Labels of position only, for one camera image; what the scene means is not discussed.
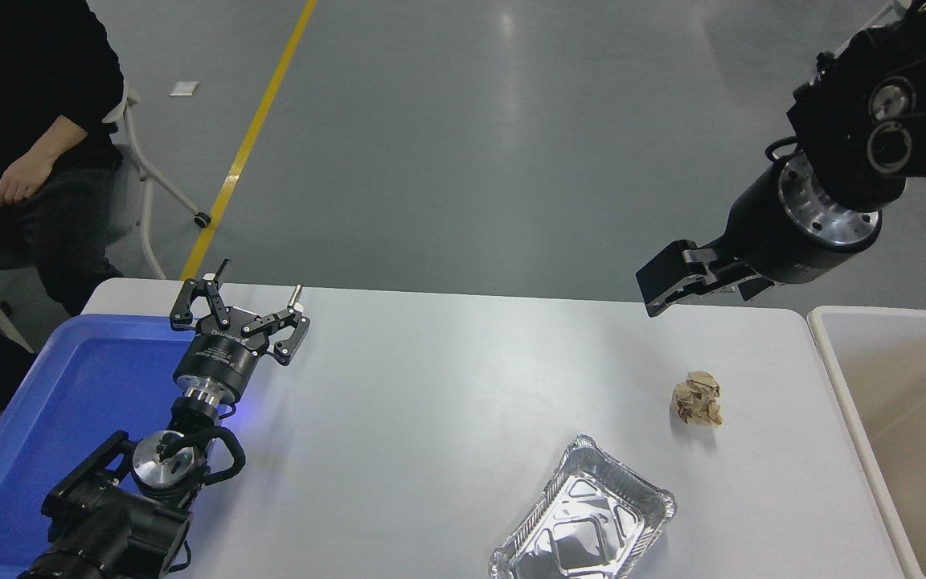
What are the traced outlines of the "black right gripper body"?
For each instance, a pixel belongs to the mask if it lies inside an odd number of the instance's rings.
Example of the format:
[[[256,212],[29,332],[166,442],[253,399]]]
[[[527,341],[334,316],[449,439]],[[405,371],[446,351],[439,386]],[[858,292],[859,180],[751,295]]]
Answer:
[[[756,273],[783,285],[804,285],[852,259],[805,233],[779,195],[779,170],[767,170],[731,206],[723,249]]]

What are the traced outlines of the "person's left hand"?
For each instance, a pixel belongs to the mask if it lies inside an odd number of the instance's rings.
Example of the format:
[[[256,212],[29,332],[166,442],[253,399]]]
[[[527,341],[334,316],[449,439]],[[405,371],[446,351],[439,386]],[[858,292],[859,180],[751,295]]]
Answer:
[[[0,178],[0,207],[14,205],[33,197],[54,169],[49,155],[23,154],[7,166]]]

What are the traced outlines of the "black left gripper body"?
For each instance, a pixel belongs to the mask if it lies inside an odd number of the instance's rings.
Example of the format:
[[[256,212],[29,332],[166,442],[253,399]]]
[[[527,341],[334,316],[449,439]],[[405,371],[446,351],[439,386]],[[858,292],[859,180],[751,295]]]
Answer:
[[[242,335],[244,327],[260,319],[257,313],[228,308],[229,327],[221,329],[217,316],[201,318],[190,348],[178,363],[173,379],[178,388],[209,391],[220,400],[241,400],[268,338],[257,333]]]

